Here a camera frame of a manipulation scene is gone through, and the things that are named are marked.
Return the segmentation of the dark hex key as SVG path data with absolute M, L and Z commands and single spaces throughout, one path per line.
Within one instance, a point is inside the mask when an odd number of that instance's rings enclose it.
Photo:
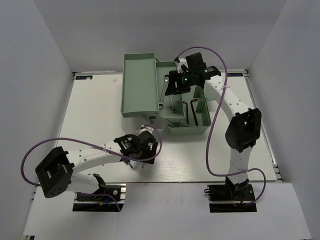
M 188 103 L 186 101 L 182 101 L 182 103 L 185 105 L 185 119 L 186 119 L 187 126 L 189 126 L 189 107 L 188 107 Z
M 192 115 L 193 115 L 193 119 L 194 119 L 194 123 L 195 123 L 195 126 L 198 127 L 199 126 L 199 122 L 198 122 L 198 119 L 197 119 L 197 115 L 196 115 L 196 110 L 195 110 L 195 107 L 194 107 L 194 103 L 197 102 L 198 99 L 192 99 L 190 101 L 190 107 L 191 107 L 191 111 L 192 111 Z

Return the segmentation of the green plastic toolbox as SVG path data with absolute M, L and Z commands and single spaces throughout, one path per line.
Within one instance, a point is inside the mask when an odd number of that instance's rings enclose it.
M 122 76 L 121 114 L 124 118 L 141 117 L 147 122 L 168 127 L 171 135 L 201 135 L 211 126 L 208 102 L 202 91 L 193 86 L 189 93 L 173 95 L 176 113 L 172 112 L 169 95 L 165 95 L 163 109 L 159 100 L 164 84 L 164 76 L 177 69 L 174 61 L 159 61 L 155 53 L 128 53 L 124 55 Z M 190 101 L 193 103 L 198 126 L 195 125 Z M 188 103 L 189 126 L 186 123 Z

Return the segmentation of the small silver wrench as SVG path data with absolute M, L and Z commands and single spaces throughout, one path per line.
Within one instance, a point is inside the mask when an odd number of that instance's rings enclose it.
M 170 95 L 170 102 L 171 102 L 172 112 L 176 113 L 176 105 L 175 105 L 175 100 L 173 95 Z

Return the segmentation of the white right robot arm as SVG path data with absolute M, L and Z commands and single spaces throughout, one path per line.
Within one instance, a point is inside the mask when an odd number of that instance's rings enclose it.
M 167 96 L 186 94 L 195 87 L 203 92 L 209 101 L 218 106 L 210 125 L 208 137 L 213 135 L 219 111 L 223 111 L 229 124 L 225 140 L 230 147 L 228 172 L 223 174 L 227 186 L 226 195 L 236 200 L 248 185 L 249 158 L 253 147 L 261 135 L 262 113 L 258 108 L 250 108 L 228 87 L 228 73 L 221 73 L 215 66 L 208 66 L 200 52 L 174 60 L 176 70 L 168 74 Z

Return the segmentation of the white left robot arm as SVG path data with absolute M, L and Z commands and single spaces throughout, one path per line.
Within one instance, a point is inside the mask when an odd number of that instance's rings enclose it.
M 99 200 L 105 196 L 102 176 L 89 169 L 113 163 L 129 161 L 153 164 L 158 141 L 149 129 L 139 135 L 126 134 L 107 144 L 87 149 L 52 149 L 35 168 L 39 184 L 46 198 L 54 198 L 64 192 L 81 192 Z

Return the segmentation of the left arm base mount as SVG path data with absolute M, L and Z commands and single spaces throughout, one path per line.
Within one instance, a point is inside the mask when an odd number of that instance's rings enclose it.
M 112 183 L 98 189 L 93 195 L 88 193 L 75 194 L 73 212 L 120 212 L 126 198 L 126 184 Z

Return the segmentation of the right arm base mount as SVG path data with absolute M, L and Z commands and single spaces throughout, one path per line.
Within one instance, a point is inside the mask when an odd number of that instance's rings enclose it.
M 208 196 L 210 213 L 254 213 L 257 212 L 256 204 L 248 203 L 255 200 L 251 184 L 233 194 L 224 184 L 208 185 L 204 189 Z

